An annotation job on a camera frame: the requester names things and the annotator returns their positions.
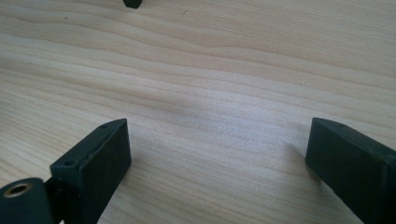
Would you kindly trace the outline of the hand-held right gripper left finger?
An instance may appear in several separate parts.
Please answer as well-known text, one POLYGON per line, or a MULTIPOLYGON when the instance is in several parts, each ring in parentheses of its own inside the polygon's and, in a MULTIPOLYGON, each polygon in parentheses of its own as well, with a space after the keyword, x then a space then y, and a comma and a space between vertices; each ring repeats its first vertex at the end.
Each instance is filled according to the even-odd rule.
POLYGON ((100 125, 50 166, 54 219, 96 224, 131 163, 127 120, 100 125))

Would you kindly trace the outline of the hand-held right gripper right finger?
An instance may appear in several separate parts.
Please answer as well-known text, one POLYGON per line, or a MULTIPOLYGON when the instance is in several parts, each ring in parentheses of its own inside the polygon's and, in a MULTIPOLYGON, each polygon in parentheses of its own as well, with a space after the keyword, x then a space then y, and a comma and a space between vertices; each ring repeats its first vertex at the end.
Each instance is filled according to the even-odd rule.
POLYGON ((396 224, 396 151, 346 126, 312 119, 307 166, 364 224, 396 224))

